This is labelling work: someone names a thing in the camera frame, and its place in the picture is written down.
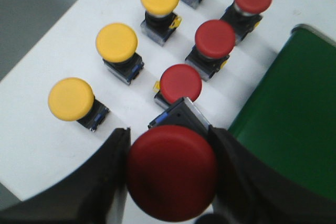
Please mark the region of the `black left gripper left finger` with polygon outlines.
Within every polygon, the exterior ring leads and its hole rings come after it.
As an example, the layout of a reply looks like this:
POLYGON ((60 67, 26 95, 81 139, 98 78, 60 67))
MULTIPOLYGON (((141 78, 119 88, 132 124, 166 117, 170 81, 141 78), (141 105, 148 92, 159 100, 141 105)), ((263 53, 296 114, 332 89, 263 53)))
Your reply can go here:
POLYGON ((1 211, 1 223, 122 223, 130 129, 117 128, 69 176, 1 211))

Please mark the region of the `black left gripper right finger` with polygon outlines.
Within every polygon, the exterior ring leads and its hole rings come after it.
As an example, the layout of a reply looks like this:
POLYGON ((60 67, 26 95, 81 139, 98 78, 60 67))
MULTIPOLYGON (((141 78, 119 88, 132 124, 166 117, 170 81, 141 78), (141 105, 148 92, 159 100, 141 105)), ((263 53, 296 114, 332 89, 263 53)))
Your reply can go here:
POLYGON ((275 172, 226 129, 210 126, 219 170, 214 213, 229 223, 335 223, 335 202, 275 172))

